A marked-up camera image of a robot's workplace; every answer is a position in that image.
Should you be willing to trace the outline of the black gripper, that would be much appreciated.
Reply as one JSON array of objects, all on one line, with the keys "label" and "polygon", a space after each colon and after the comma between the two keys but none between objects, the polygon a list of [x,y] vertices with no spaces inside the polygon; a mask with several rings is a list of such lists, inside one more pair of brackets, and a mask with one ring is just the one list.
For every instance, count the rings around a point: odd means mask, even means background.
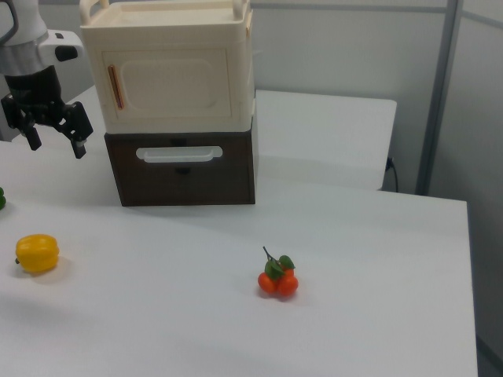
[{"label": "black gripper", "polygon": [[86,154],[85,143],[94,132],[81,102],[65,104],[53,65],[30,75],[6,75],[9,94],[1,99],[7,125],[19,130],[32,151],[41,145],[35,124],[52,126],[71,143],[75,158]]}]

